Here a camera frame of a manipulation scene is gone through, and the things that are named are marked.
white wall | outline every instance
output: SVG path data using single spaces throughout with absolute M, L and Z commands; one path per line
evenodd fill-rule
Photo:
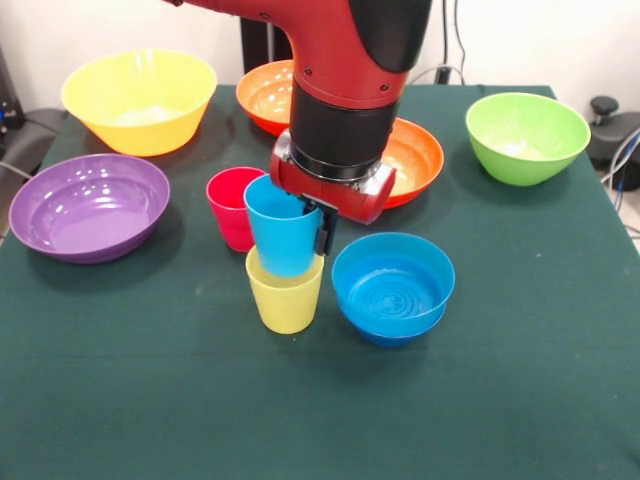
M 634 56 L 640 0 L 459 2 L 468 83 L 548 84 L 585 114 L 589 99 L 601 93 L 616 96 L 625 110 L 640 109 L 640 59 Z M 440 5 L 434 0 L 414 72 L 441 61 Z M 453 0 L 448 11 L 449 61 L 458 64 Z M 59 106 L 60 87 L 77 66 L 129 48 L 195 53 L 216 68 L 222 83 L 242 75 L 237 18 L 160 0 L 0 0 L 0 45 L 27 109 Z
M 441 3 L 434 0 L 414 72 L 442 61 Z M 449 63 L 457 66 L 448 3 Z M 598 94 L 640 110 L 640 0 L 459 0 L 458 9 L 467 83 L 551 85 L 583 114 Z
M 160 0 L 0 0 L 0 45 L 25 109 L 61 106 L 66 77 L 114 51 L 185 50 L 213 65 L 221 83 L 243 72 L 237 18 Z

yellow cup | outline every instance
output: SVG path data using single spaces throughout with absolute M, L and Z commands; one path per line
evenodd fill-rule
M 245 267 L 260 318 L 269 330 L 292 334 L 311 324 L 318 305 L 324 257 L 316 255 L 302 275 L 278 277 L 262 268 L 258 251 L 253 247 Z
M 62 87 L 62 103 L 116 152 L 151 157 L 193 137 L 217 84 L 198 57 L 133 50 L 78 68 Z

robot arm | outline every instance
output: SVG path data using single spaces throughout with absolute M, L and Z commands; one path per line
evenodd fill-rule
M 373 222 L 393 188 L 395 170 L 381 156 L 432 0 L 187 2 L 270 22 L 287 34 L 294 61 L 290 128 L 276 142 L 270 170 L 274 183 L 325 212 L 328 231 L 319 234 L 318 253 L 330 244 L 331 215 Z

green tablecloth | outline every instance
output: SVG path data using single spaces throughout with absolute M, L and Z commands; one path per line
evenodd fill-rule
M 371 227 L 341 222 L 335 252 L 398 230 L 456 266 L 442 322 L 401 350 L 350 328 L 332 259 L 307 331 L 262 326 L 204 196 L 221 169 L 266 167 L 273 143 L 231 87 L 157 160 L 171 206 L 139 250 L 80 267 L 9 238 L 0 478 L 639 478 L 640 260 L 585 155 L 534 188 L 481 170 L 464 114 L 498 90 L 408 88 L 400 115 L 439 138 L 445 171 Z M 45 163 L 106 150 L 69 120 Z

red cup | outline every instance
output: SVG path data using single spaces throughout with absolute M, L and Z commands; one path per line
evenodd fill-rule
M 207 183 L 207 199 L 226 244 L 236 252 L 248 252 L 255 244 L 244 203 L 244 190 L 266 172 L 253 167 L 223 170 Z

